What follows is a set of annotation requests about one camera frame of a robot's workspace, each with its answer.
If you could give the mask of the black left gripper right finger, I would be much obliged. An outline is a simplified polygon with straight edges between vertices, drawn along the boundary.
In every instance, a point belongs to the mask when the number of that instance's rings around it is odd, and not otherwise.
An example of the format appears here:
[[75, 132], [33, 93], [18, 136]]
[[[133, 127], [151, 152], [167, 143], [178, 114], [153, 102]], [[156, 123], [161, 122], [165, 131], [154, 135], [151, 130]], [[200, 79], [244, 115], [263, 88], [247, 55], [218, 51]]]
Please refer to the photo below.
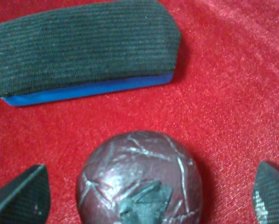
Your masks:
[[259, 224], [279, 224], [279, 165], [271, 161], [260, 162], [252, 202]]

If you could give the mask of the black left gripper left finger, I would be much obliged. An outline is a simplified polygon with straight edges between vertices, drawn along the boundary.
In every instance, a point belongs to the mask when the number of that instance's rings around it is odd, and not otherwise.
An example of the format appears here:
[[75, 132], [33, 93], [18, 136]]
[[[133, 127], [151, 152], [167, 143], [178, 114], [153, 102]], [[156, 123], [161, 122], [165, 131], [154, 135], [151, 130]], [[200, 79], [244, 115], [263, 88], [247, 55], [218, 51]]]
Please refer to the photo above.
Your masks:
[[50, 185], [44, 164], [36, 164], [0, 188], [0, 224], [44, 224]]

